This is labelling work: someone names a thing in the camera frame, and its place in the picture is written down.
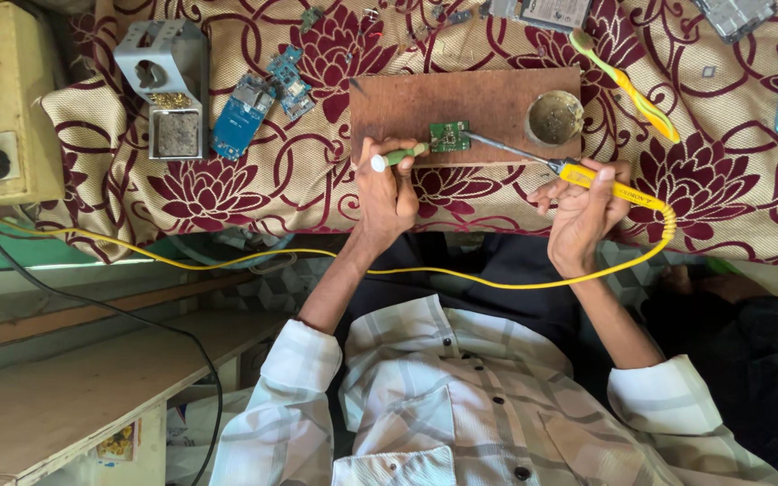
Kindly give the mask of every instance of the yellow toothbrush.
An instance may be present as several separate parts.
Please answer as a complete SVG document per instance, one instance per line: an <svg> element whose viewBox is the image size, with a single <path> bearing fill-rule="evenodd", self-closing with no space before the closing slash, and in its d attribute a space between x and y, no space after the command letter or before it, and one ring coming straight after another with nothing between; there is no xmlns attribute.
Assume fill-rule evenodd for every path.
<svg viewBox="0 0 778 486"><path fill-rule="evenodd" d="M632 85L632 81L629 80L629 76L620 69L614 69L609 66L593 52L593 37L588 36L582 29L576 28L575 30L572 30L572 33L569 35L569 40L579 53L589 57L590 61L596 63L602 71L607 72L618 86L626 90L626 93L632 98L632 102L638 108L638 111L656 127L656 130L661 131L662 134L672 142L676 144L680 143L680 135L671 123L671 120L668 119L659 108L645 98L643 94L635 89L635 86Z"/></svg>

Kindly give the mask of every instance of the hand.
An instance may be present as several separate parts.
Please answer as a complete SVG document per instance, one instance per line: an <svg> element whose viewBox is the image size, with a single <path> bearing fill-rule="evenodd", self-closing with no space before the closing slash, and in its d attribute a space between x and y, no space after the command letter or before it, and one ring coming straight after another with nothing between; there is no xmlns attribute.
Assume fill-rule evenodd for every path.
<svg viewBox="0 0 778 486"><path fill-rule="evenodd" d="M629 185L629 163L602 163L584 158L581 164L598 171L589 190L555 179L527 195L527 201L538 203L540 215L546 214L552 199L557 200L548 238L548 258L564 279L597 270L594 257L597 243L629 213L629 202L611 195L615 179Z"/></svg>
<svg viewBox="0 0 778 486"><path fill-rule="evenodd" d="M362 218L353 229L353 235L363 239L366 247L378 251L377 254L385 251L395 239L413 227L419 200L410 179L413 157L404 157L391 171L383 172L371 168L371 158L397 149L412 149L417 143L413 139L396 138L386 138L378 143L370 137L362 141L362 156L356 170Z"/></svg>

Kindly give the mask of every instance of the green screwdriver handle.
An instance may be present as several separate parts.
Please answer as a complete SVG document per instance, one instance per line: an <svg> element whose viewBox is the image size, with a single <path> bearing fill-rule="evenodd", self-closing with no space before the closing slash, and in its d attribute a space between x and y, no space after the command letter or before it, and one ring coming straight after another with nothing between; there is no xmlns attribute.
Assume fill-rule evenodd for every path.
<svg viewBox="0 0 778 486"><path fill-rule="evenodd" d="M382 156L380 154L371 157L371 167L378 172L385 171L386 167L392 167L401 163L405 157L416 157L428 149L428 144L418 143L412 149L394 150Z"/></svg>

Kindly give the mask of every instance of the shirt cuff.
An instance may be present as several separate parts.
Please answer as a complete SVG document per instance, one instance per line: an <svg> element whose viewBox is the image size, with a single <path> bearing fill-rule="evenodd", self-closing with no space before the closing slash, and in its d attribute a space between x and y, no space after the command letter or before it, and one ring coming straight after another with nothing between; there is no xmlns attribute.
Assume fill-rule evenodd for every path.
<svg viewBox="0 0 778 486"><path fill-rule="evenodd" d="M615 414L641 432L703 435L722 425L707 383L686 355L643 369L612 369Z"/></svg>
<svg viewBox="0 0 778 486"><path fill-rule="evenodd" d="M260 375L286 387L326 392L340 363L335 337L290 319L275 339Z"/></svg>

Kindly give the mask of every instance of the yellow cable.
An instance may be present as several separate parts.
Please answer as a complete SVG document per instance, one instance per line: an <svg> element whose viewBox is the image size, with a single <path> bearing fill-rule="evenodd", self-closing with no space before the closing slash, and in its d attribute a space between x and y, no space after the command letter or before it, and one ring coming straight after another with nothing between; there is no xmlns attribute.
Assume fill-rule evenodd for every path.
<svg viewBox="0 0 778 486"><path fill-rule="evenodd" d="M488 285L490 287L496 287L498 289L509 289L509 290L532 290L532 289L547 289L551 287L559 287L561 285L569 285L569 284L577 284L579 282L584 282L586 280L592 280L592 279L598 279L599 277L603 277L605 275L609 275L611 273L614 273L619 270L623 270L625 268L630 268L631 266L638 265L642 261L649 260L651 257L653 257L656 253L661 252L663 248L668 244L669 241L674 237L674 232L677 230L677 216L674 213L674 210L671 208L671 206L668 206L667 204L663 203L663 206L660 209L664 219L665 219L665 229L662 232L662 241L660 241L653 249L651 249L649 252L644 253L642 256L638 257L637 259L629 260L626 263L621 263L620 265L612 266L611 268L600 270L595 273L590 273L589 275L584 275L583 277L577 277L575 279L568 279L568 280L561 280L559 282L550 282L550 283L527 283L527 284L509 284L509 283L496 283L491 282L489 280L480 279L479 277L474 277L472 275L467 275L465 273L460 273L457 271L452 270L446 270L445 268L436 268L433 266L417 266L414 268L398 268L395 270L369 270L368 273L371 273L373 275L387 275L390 273L403 273L405 271L436 271L439 273L446 273L448 275L454 275L456 277L460 277L462 279L472 280L474 282L478 282L480 284ZM142 253L143 255L146 255L147 257L150 257L152 259L162 261L164 263L170 264L172 266L178 266L179 268L183 268L185 270L212 270L214 268L222 268L223 266L232 265L241 261L245 260L251 260L256 259L258 257L262 257L265 255L276 255L279 253L318 253L321 255L327 255L330 257L337 257L338 255L332 252L327 252L325 250L314 250L310 248L291 248L291 249L283 249L283 250L269 250L267 252L258 252L254 253L236 260L230 260L225 263L219 263L217 265L188 265L181 262L177 262L176 260L170 260L167 258L162 257L161 255L157 255L156 253L147 251L145 249L142 249L140 247L137 247L136 245L132 245L131 243L127 243L125 241L122 241L121 239L112 238L110 236L104 236L102 234L93 233L91 231L87 231L85 229L81 229L79 227L69 227L69 228L63 228L63 229L54 229L52 231L37 231L34 229L28 229L23 226L16 225L14 223L11 223L9 221L0 220L0 224L4 224L5 226L12 227L18 231L22 231L24 233L28 234L34 234L39 236L54 236L57 234L67 234L67 233L76 233L76 234L82 234L83 236L89 236L91 238L100 239L101 241L107 241L109 243L114 243L116 245L120 245L121 247L128 248L129 250L133 250L138 253Z"/></svg>

